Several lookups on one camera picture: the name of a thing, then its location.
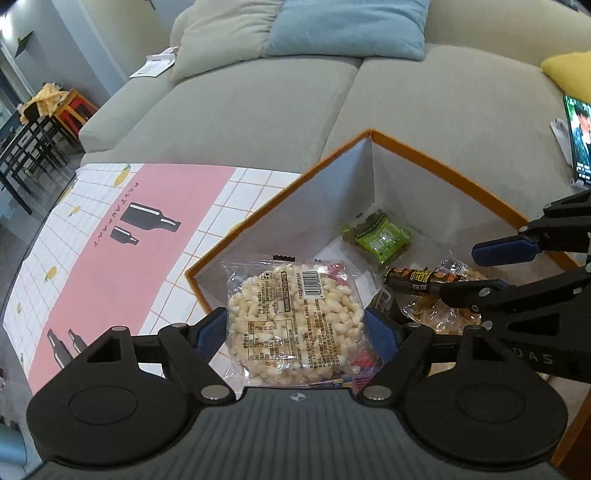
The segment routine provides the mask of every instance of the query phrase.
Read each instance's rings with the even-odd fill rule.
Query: metal screw
[[[370,400],[381,401],[390,398],[392,390],[383,385],[372,385],[363,391],[363,396]]]
[[[208,400],[223,400],[230,394],[230,389],[223,385],[208,385],[201,389],[201,395]]]

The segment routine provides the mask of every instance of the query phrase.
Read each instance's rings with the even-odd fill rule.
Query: wall
[[[0,55],[0,70],[2,70],[3,74],[6,76],[6,78],[16,91],[17,95],[21,99],[21,102],[29,100],[31,95],[29,95],[29,92],[27,92],[27,90],[23,88],[20,79],[18,78],[17,74],[14,73],[14,70],[12,69],[4,55]]]
[[[180,12],[187,9],[195,3],[195,0],[151,0],[156,13],[160,17],[162,24],[172,29],[174,19],[178,17]]]
[[[52,2],[65,25],[73,45],[90,66],[108,96],[114,95],[129,80],[103,42],[86,10],[77,0],[41,0]]]
[[[34,90],[43,82],[76,88],[102,105],[110,97],[72,40],[51,0],[18,0],[7,13],[3,41],[14,55],[18,37],[34,31],[16,63]]]
[[[127,76],[144,64],[146,55],[168,47],[170,29],[163,27],[146,0],[78,1]]]

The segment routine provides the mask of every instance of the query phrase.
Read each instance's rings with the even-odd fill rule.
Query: yellow cloth
[[[22,111],[24,112],[27,107],[36,103],[37,109],[39,110],[39,116],[51,116],[56,112],[60,102],[64,101],[68,94],[69,92],[59,90],[52,83],[46,83],[43,88],[39,90],[39,93],[25,104]],[[23,125],[27,123],[24,114],[21,115],[21,123]]]
[[[544,60],[540,68],[564,93],[591,103],[591,51],[556,55]]]

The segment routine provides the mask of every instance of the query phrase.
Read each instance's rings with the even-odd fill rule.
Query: paper
[[[129,78],[157,77],[174,65],[174,62],[177,59],[177,51],[178,47],[170,47],[157,55],[148,55],[144,66],[137,72],[131,74]]]

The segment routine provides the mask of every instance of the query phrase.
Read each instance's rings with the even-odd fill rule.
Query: green snack package
[[[360,245],[377,257],[378,264],[384,265],[395,254],[400,254],[410,243],[411,233],[394,225],[383,210],[376,210],[364,222],[348,227],[343,240]]]

